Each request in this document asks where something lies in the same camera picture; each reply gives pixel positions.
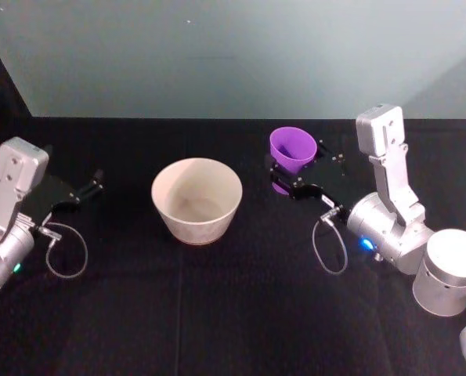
table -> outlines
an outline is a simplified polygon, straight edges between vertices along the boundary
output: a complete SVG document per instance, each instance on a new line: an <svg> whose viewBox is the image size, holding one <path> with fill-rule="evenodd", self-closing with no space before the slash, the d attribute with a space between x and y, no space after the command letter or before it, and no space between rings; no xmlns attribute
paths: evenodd
<svg viewBox="0 0 466 376"><path fill-rule="evenodd" d="M85 275L57 280L38 242L0 291L0 375L466 374L458 342L466 310L449 319L426 313L411 293L414 278L376 263L347 232L348 270L323 272L310 243L322 207L269 188L264 154L283 125L323 139L355 179L373 182L351 120L0 124L0 143L51 143L49 172L76 187L98 167L106 173L99 200L55 217L84 235ZM406 130L410 185L428 226L466 230L466 121L411 120ZM156 174L184 157L223 161L244 186L226 235L207 247L173 239L150 199ZM81 248L64 236L54 255L74 268ZM335 262L338 242L319 241Z"/></svg>

plastic cup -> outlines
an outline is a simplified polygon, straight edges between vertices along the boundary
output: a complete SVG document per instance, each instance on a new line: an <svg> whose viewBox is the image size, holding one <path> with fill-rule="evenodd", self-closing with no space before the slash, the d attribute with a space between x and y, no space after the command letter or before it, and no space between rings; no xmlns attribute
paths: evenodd
<svg viewBox="0 0 466 376"><path fill-rule="evenodd" d="M154 206L174 237L186 244L218 240L238 209L243 187L227 165L189 158L164 168L154 179Z"/></svg>
<svg viewBox="0 0 466 376"><path fill-rule="evenodd" d="M306 131L295 127L275 129L269 137L271 157L292 174L297 174L302 167L313 161L318 146L315 139ZM276 192L287 192L273 183Z"/></svg>

beige bowl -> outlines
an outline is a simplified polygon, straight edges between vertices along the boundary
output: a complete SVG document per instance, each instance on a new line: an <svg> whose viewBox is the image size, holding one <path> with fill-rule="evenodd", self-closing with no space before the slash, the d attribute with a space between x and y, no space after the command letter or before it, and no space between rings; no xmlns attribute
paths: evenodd
<svg viewBox="0 0 466 376"><path fill-rule="evenodd" d="M170 232L192 245L218 240L231 223L242 195L238 175L207 158L170 164L156 176L151 188L154 205Z"/></svg>

blue led light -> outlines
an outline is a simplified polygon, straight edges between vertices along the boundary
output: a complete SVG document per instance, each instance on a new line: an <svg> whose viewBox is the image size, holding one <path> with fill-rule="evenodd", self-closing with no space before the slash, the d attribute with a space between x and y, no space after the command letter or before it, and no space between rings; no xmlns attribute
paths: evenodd
<svg viewBox="0 0 466 376"><path fill-rule="evenodd" d="M365 248L367 251L372 251L374 250L375 246L374 246L374 243L372 243L370 240L368 239L362 239L360 241L360 244L363 248Z"/></svg>

gray wall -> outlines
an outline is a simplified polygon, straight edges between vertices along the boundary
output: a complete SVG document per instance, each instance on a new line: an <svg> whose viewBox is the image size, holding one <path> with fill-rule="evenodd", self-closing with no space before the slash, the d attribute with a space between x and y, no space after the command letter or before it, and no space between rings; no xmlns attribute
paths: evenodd
<svg viewBox="0 0 466 376"><path fill-rule="evenodd" d="M466 0L0 0L35 116L466 118Z"/></svg>

